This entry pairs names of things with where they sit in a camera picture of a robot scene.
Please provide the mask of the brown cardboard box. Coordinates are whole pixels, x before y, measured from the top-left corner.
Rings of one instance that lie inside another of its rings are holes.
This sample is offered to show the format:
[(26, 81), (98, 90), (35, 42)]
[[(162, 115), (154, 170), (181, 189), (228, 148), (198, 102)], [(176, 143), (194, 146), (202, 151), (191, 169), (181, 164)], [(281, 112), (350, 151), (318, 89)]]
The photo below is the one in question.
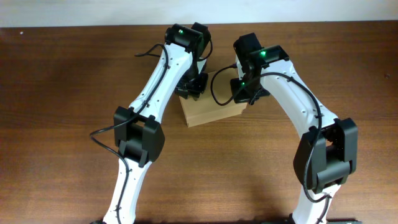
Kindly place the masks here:
[[(210, 82), (214, 74), (215, 72), (208, 74), (206, 90), (197, 100), (193, 97), (188, 99), (180, 97), (185, 121), (189, 128), (242, 114), (247, 107), (247, 103), (235, 103), (233, 100), (226, 106), (218, 105), (210, 91)], [(213, 90), (218, 101), (222, 103), (230, 98), (232, 93), (229, 82), (237, 77), (237, 71), (232, 68), (221, 72), (215, 78)]]

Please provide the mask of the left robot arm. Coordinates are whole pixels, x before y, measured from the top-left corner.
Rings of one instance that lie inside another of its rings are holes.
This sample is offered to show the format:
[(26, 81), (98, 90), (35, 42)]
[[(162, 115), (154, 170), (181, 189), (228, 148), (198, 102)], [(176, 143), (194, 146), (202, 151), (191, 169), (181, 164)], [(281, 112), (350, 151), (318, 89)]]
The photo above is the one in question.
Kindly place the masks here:
[(211, 33), (198, 22), (191, 27), (174, 24), (165, 33), (158, 64), (139, 96), (118, 107), (113, 125), (90, 133), (90, 139), (118, 158), (118, 177), (106, 215), (99, 223), (134, 223), (142, 183), (164, 146), (162, 117), (172, 94), (197, 100), (204, 93), (206, 47)]

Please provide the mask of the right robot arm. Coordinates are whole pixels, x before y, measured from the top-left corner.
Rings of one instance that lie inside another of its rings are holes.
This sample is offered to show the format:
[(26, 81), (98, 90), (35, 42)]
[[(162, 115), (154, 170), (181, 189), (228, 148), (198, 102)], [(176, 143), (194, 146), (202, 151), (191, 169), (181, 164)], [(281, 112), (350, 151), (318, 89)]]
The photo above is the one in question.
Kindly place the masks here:
[(232, 100), (251, 105), (273, 96), (300, 138), (293, 167), (301, 190), (288, 223), (326, 223), (333, 197), (356, 171), (357, 125), (339, 119), (315, 97), (281, 46), (262, 47), (250, 33), (233, 48), (238, 77), (230, 81)]

